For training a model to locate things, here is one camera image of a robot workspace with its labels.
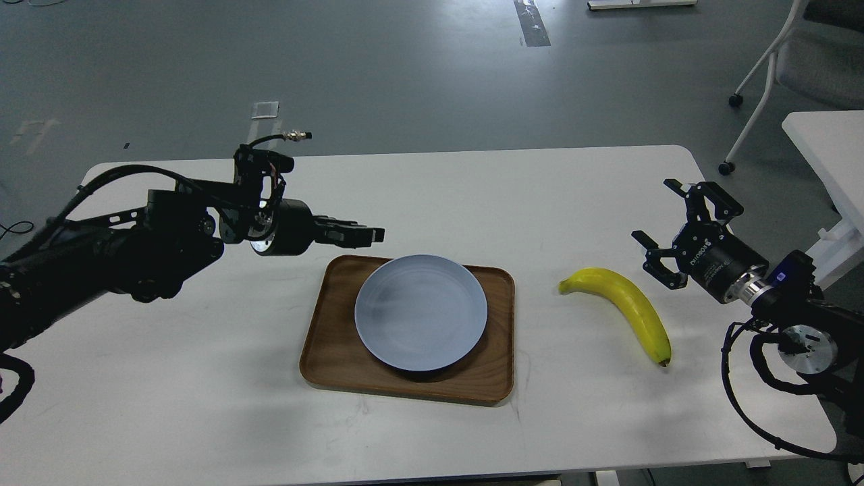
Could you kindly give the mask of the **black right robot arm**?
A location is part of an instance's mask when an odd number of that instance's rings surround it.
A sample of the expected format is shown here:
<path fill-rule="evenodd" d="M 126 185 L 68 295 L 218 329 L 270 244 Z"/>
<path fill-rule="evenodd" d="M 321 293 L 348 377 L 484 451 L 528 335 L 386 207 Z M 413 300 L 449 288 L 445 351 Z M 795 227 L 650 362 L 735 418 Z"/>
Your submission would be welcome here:
<path fill-rule="evenodd" d="M 743 206 L 715 182 L 664 185 L 684 200 L 685 222 L 663 248 L 642 231 L 646 273 L 677 290 L 693 280 L 720 304 L 741 301 L 759 324 L 752 363 L 765 384 L 795 395 L 821 395 L 844 414 L 846 433 L 862 437 L 862 314 L 824 301 L 813 259 L 793 251 L 769 271 L 768 261 L 728 229 Z"/>

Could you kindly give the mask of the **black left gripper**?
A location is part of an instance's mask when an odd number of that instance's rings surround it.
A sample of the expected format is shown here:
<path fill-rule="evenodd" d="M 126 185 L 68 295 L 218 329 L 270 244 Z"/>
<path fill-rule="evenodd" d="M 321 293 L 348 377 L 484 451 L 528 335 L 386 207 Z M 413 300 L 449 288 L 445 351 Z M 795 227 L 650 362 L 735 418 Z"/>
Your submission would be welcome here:
<path fill-rule="evenodd" d="M 298 256 L 308 250 L 320 228 L 320 244 L 337 247 L 371 247 L 382 243 L 385 230 L 363 227 L 357 221 L 313 215 L 302 200 L 283 199 L 274 213 L 272 232 L 264 239 L 251 241 L 256 254 L 263 257 Z"/>

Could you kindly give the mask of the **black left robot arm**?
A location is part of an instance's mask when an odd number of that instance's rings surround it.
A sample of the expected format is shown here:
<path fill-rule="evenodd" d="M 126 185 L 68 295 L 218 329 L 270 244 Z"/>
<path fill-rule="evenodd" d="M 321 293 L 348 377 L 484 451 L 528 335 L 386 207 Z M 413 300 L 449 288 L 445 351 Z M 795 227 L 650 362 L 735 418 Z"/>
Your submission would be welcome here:
<path fill-rule="evenodd" d="M 293 170 L 294 158 L 262 144 L 311 138 L 310 132 L 290 130 L 238 145 L 231 182 L 137 163 L 105 170 L 78 186 L 57 216 L 2 261 L 2 369 L 18 376 L 2 399 L 2 419 L 24 403 L 35 382 L 33 367 L 8 351 L 99 296 L 173 298 L 187 279 L 218 261 L 226 245 L 244 241 L 261 256 L 297 256 L 314 243 L 355 249 L 383 242 L 383 228 L 315 215 L 301 200 L 284 197 L 284 175 Z M 142 207 L 69 218 L 96 191 L 138 174 L 166 176 L 175 188 L 149 190 Z"/>

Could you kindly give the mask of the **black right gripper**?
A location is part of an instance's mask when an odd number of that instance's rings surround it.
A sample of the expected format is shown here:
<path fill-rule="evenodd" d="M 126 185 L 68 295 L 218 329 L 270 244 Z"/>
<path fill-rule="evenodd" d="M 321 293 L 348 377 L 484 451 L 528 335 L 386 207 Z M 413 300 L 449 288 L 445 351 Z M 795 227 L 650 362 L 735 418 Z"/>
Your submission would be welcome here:
<path fill-rule="evenodd" d="M 716 182 L 665 179 L 664 186 L 684 200 L 686 219 L 670 248 L 661 248 L 644 231 L 632 232 L 645 250 L 644 271 L 667 289 L 684 288 L 689 276 L 717 302 L 736 300 L 738 281 L 748 274 L 764 276 L 769 265 L 728 227 L 744 207 Z M 675 259 L 679 271 L 667 268 L 663 259 Z"/>

